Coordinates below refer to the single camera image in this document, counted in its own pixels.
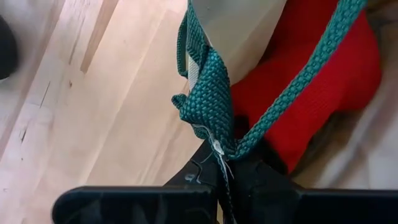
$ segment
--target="black object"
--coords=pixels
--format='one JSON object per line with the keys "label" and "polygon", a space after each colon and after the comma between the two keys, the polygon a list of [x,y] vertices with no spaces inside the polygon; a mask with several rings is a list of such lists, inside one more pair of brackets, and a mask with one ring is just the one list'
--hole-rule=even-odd
{"label": "black object", "polygon": [[0,17],[0,80],[8,78],[17,67],[17,42],[7,22]]}
{"label": "black object", "polygon": [[[238,224],[398,223],[398,191],[304,189],[264,163],[263,150],[258,147],[245,160],[229,162]],[[228,204],[224,193],[216,158],[205,141],[163,187],[81,187],[55,202],[52,217],[55,224],[214,224],[217,200],[222,207]]]}

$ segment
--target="white fabric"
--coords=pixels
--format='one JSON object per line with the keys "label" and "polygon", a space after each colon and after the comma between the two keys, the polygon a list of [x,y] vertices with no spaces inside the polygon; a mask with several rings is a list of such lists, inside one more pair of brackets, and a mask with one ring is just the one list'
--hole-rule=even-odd
{"label": "white fabric", "polygon": [[286,0],[192,0],[211,46],[223,59],[231,84],[261,59]]}
{"label": "white fabric", "polygon": [[196,64],[196,62],[191,58],[191,56],[188,56],[189,90],[192,90],[192,88],[197,84],[198,77],[199,77],[199,65]]}

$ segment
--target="teal strap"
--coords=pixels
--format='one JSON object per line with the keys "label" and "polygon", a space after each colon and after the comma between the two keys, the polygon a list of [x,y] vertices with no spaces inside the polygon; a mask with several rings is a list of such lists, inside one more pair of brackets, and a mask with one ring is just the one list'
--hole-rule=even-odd
{"label": "teal strap", "polygon": [[[189,57],[198,65],[199,76],[188,96],[175,95],[172,102],[179,109],[180,118],[194,125],[195,134],[199,138],[209,138],[210,142],[217,142],[220,145],[223,155],[217,158],[226,182],[227,198],[230,199],[230,194],[228,174],[225,169],[222,169],[222,165],[225,163],[224,157],[240,159],[254,148],[267,130],[278,120],[279,116],[301,94],[314,76],[319,73],[322,66],[327,63],[366,3],[367,0],[339,1],[326,31],[306,66],[261,116],[253,128],[242,139],[235,140],[233,137],[233,107],[227,69],[216,50],[208,45],[191,0],[188,1],[187,13],[178,31],[178,72],[184,77],[189,76],[185,61],[187,52]],[[228,205],[224,205],[223,210],[228,214],[228,217],[233,219],[230,200]]]}

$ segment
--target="light wood surface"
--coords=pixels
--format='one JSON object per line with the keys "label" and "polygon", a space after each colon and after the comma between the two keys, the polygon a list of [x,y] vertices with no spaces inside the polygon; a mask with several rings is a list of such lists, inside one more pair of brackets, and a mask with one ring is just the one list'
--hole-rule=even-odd
{"label": "light wood surface", "polygon": [[171,104],[185,0],[2,0],[23,66],[0,85],[0,223],[79,185],[161,185],[200,145]]}

